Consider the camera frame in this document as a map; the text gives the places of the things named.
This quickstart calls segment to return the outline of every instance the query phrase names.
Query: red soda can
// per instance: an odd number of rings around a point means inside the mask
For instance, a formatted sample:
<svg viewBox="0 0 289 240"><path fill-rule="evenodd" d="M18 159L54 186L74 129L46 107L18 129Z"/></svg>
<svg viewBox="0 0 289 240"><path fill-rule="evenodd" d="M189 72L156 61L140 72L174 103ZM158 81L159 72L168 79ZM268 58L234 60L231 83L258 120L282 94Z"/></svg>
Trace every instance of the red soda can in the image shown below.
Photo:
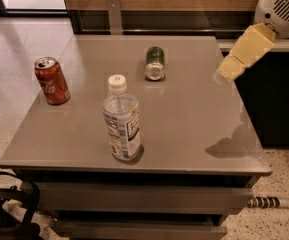
<svg viewBox="0 0 289 240"><path fill-rule="evenodd" d="M59 105L70 98L60 64L52 57L35 61L35 75L44 92L47 103Z"/></svg>

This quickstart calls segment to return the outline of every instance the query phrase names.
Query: speckled floor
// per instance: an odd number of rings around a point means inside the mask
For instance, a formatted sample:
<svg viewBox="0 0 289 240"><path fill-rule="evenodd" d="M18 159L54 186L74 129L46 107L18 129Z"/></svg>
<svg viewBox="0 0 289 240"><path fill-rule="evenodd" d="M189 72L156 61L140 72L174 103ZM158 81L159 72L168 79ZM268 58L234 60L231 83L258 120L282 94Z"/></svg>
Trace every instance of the speckled floor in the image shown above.
<svg viewBox="0 0 289 240"><path fill-rule="evenodd" d="M0 18L0 157L20 126L40 86L33 75L33 62L43 56L58 58L73 35L69 19ZM289 149L265 149L273 174L261 178L254 187L259 196L289 198ZM15 181L0 177L0 187ZM12 208L20 216L22 209ZM36 214L41 236L58 237L47 225L51 218ZM224 240L289 240L289 209L245 208L224 222L228 234Z"/></svg>

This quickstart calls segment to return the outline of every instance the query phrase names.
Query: can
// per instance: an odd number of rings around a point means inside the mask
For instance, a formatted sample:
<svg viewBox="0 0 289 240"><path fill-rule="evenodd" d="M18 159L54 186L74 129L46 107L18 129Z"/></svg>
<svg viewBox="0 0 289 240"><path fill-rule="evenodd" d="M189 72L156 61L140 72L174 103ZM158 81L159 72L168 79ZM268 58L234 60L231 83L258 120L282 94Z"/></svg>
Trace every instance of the can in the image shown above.
<svg viewBox="0 0 289 240"><path fill-rule="evenodd" d="M60 64L52 57L35 61L35 75L44 92L47 103L59 105L70 98L70 92Z"/></svg>
<svg viewBox="0 0 289 240"><path fill-rule="evenodd" d="M162 48L154 46L147 50L144 74L154 81L165 77L165 59Z"/></svg>

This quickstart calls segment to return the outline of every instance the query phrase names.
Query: metal bracket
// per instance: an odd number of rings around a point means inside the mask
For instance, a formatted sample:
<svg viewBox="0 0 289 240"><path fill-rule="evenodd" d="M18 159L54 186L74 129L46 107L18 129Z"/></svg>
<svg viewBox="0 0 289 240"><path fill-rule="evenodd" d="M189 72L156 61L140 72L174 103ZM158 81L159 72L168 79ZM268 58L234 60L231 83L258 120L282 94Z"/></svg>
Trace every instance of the metal bracket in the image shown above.
<svg viewBox="0 0 289 240"><path fill-rule="evenodd" d="M107 0L111 35L123 35L120 0Z"/></svg>

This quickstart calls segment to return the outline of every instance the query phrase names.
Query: plastic bottle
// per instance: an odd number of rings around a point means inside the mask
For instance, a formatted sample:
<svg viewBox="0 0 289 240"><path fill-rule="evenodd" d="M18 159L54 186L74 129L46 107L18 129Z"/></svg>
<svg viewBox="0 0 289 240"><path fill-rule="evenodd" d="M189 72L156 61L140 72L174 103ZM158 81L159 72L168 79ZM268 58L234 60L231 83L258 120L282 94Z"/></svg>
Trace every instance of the plastic bottle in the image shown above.
<svg viewBox="0 0 289 240"><path fill-rule="evenodd" d="M127 91L123 75L111 76L108 88L103 113L111 152L116 158L129 161L136 157L141 145L138 101Z"/></svg>

